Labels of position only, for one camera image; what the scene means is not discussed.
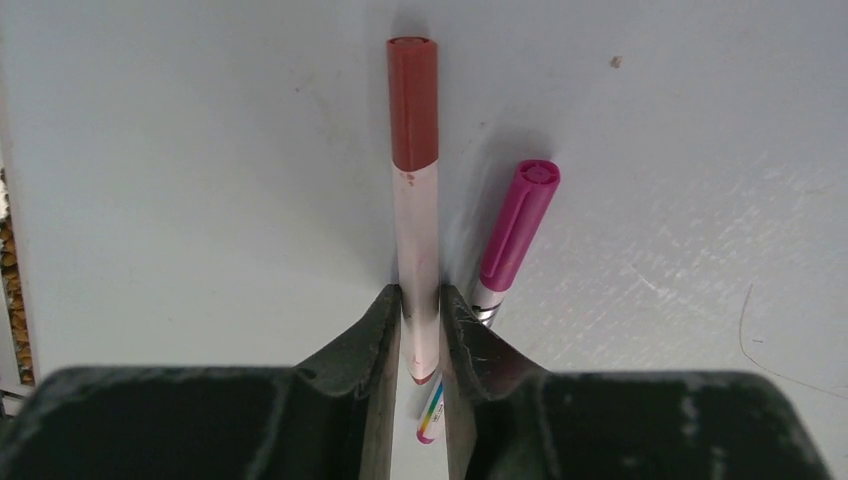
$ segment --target red marker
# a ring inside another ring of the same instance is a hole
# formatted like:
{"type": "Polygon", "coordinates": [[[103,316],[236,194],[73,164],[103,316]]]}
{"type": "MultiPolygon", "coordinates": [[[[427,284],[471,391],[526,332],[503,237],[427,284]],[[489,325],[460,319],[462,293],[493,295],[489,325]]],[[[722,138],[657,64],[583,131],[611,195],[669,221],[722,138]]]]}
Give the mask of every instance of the red marker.
{"type": "Polygon", "coordinates": [[[437,47],[401,37],[387,49],[403,351],[412,378],[424,384],[439,363],[437,47]]]}

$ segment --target pink marker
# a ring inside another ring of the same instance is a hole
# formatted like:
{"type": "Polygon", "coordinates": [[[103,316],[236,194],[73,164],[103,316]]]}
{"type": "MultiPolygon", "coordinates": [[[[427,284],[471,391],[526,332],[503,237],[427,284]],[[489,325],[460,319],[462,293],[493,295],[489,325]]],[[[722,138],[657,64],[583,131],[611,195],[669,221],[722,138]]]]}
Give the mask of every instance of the pink marker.
{"type": "MultiPolygon", "coordinates": [[[[515,280],[559,180],[559,169],[548,160],[525,160],[518,164],[495,230],[483,253],[480,279],[471,294],[471,311],[487,327],[495,321],[495,314],[515,280]]],[[[429,444],[444,433],[444,407],[440,376],[421,412],[416,432],[418,441],[429,444]]]]}

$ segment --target scratch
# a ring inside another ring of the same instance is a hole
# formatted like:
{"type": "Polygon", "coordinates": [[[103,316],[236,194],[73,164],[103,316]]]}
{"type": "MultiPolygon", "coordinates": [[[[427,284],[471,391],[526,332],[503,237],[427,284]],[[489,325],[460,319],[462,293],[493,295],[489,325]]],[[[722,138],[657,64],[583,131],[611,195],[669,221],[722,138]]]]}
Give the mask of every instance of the scratch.
{"type": "Polygon", "coordinates": [[[833,393],[833,392],[830,392],[830,391],[825,390],[825,389],[823,389],[823,388],[819,388],[819,387],[816,387],[816,386],[814,386],[814,385],[810,385],[809,383],[804,383],[804,382],[802,382],[802,381],[800,381],[800,380],[796,380],[796,379],[794,379],[794,378],[787,377],[786,375],[783,375],[783,374],[777,373],[777,372],[775,372],[774,370],[772,370],[772,369],[770,369],[770,368],[768,368],[768,367],[763,366],[760,362],[758,362],[758,361],[754,360],[753,358],[751,358],[751,356],[750,356],[750,355],[748,355],[748,352],[746,352],[746,351],[745,351],[745,344],[742,342],[742,325],[743,325],[743,323],[745,322],[745,309],[747,309],[747,308],[748,308],[748,301],[749,301],[749,300],[751,300],[751,292],[752,292],[753,290],[754,290],[754,284],[752,283],[752,284],[748,287],[748,293],[745,295],[745,301],[744,301],[744,302],[742,302],[742,313],[741,313],[741,314],[739,314],[739,335],[738,335],[738,337],[739,337],[739,349],[740,349],[740,350],[742,350],[742,355],[745,355],[745,357],[746,357],[748,360],[750,360],[750,361],[751,361],[751,363],[753,363],[754,365],[756,365],[756,366],[758,366],[758,367],[762,368],[763,370],[765,370],[766,372],[768,372],[768,373],[770,373],[770,374],[774,375],[775,377],[780,377],[780,378],[782,378],[782,379],[784,379],[784,380],[786,380],[786,381],[788,381],[788,382],[797,383],[798,385],[801,385],[801,386],[803,386],[803,387],[807,387],[807,388],[813,389],[813,390],[815,390],[815,391],[817,391],[817,392],[821,392],[821,393],[824,393],[824,394],[830,395],[830,396],[832,396],[832,397],[841,398],[841,399],[843,399],[843,400],[848,400],[848,396],[840,395],[840,394],[838,394],[838,393],[833,393]]]}
{"type": "Polygon", "coordinates": [[[630,270],[633,270],[633,273],[635,273],[636,276],[639,277],[639,280],[641,280],[642,283],[647,285],[651,290],[655,292],[657,291],[657,287],[655,287],[651,282],[649,282],[648,279],[644,277],[644,275],[639,273],[639,270],[636,270],[636,267],[634,267],[630,262],[624,262],[624,264],[630,267],[630,270]]]}

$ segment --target rainbow striped marker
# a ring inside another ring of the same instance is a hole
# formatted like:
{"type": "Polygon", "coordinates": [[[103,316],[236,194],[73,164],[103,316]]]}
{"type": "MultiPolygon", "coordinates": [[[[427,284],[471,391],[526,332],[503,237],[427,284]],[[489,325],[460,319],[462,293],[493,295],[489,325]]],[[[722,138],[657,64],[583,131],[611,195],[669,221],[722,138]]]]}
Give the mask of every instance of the rainbow striped marker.
{"type": "Polygon", "coordinates": [[[439,421],[445,414],[445,397],[442,395],[445,384],[442,383],[442,374],[436,378],[436,388],[430,392],[427,399],[427,408],[421,414],[418,422],[418,441],[424,444],[433,443],[445,433],[445,422],[439,421]]]}

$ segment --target white surface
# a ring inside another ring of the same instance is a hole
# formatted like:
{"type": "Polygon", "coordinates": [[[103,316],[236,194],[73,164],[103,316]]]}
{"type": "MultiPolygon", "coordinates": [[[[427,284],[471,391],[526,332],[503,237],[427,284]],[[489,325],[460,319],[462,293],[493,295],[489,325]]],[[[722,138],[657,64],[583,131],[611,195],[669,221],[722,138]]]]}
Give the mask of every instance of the white surface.
{"type": "MultiPolygon", "coordinates": [[[[763,373],[848,478],[845,18],[842,0],[0,0],[41,374],[291,363],[355,320],[394,269],[383,42],[429,34],[446,276],[470,287],[519,160],[564,176],[495,329],[553,369],[763,373]]],[[[400,383],[395,478],[445,478],[444,443],[415,440],[428,390],[400,383]]]]}
{"type": "Polygon", "coordinates": [[[3,411],[6,415],[17,415],[23,406],[24,402],[22,400],[12,397],[3,397],[3,411]]]}

